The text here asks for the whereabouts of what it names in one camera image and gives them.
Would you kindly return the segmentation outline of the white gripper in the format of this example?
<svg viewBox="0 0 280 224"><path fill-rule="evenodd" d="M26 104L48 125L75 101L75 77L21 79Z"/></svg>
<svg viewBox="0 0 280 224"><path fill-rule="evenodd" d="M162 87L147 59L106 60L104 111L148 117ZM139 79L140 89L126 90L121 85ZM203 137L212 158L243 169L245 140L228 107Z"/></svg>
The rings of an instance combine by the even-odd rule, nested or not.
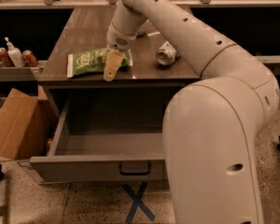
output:
<svg viewBox="0 0 280 224"><path fill-rule="evenodd" d="M114 79L123 61L123 53L120 51L129 50L135 39L136 35L126 35L120 32L113 24L109 25L106 35L107 46L117 50L110 51L110 49L104 48L99 52L99 58L102 60L102 63L105 63L105 81L112 81Z"/></svg>

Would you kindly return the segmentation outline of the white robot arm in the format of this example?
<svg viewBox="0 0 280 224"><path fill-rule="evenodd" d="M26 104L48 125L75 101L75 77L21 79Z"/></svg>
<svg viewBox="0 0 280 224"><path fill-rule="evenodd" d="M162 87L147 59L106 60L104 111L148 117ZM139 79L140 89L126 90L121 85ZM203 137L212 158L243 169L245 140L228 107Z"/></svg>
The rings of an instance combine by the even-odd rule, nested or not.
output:
<svg viewBox="0 0 280 224"><path fill-rule="evenodd" d="M107 32L104 79L150 21L199 81L168 104L162 124L177 224L264 224L254 144L273 118L273 73L232 40L168 0L119 0Z"/></svg>

